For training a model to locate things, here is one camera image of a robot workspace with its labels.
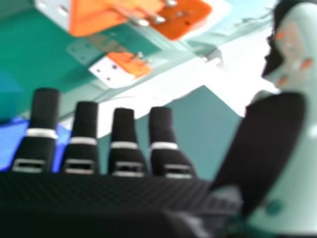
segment green surface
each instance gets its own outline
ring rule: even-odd
[[[0,32],[0,70],[9,72],[23,90],[17,113],[29,110],[37,88],[53,87],[67,93],[94,79],[87,68],[66,51],[79,38],[70,36],[35,9],[1,20]],[[128,25],[102,34],[132,52],[142,51],[148,56],[159,51]]]
[[[237,116],[208,88],[167,105],[173,109],[174,127],[181,149],[193,161],[201,178],[212,179],[224,159],[239,124]],[[140,147],[149,159],[148,116],[136,122]],[[110,136],[100,139],[101,170],[107,170]]]

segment orange plastic part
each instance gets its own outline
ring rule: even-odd
[[[146,16],[138,9],[157,12],[164,7],[159,0],[72,0],[69,33],[89,36],[126,22],[127,16],[117,11],[116,5],[141,18]]]
[[[202,26],[212,12],[212,7],[201,0],[178,0],[178,5],[165,7],[158,15],[166,19],[165,23],[151,26],[170,40],[178,40],[185,34]]]
[[[135,55],[130,52],[111,52],[107,54],[107,57],[120,65],[128,73],[135,75],[136,78],[145,76],[153,71],[145,61],[135,58]]]

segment gray floor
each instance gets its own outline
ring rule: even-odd
[[[201,178],[216,175],[240,121],[206,87],[167,105],[173,109],[174,127],[181,149],[191,158]],[[140,147],[149,159],[148,116],[136,122]],[[109,136],[100,139],[102,173],[107,170]]]

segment robotic hand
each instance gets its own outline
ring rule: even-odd
[[[78,104],[60,172],[50,173],[58,92],[36,92],[30,128],[11,171],[0,174],[2,233],[54,238],[315,237],[316,16],[313,0],[284,0],[276,7],[264,77],[282,93],[263,93],[248,106],[213,182],[199,179],[178,148],[171,111],[165,108],[150,112],[151,171],[138,148],[133,111],[117,109],[108,175],[99,175],[94,103]]]

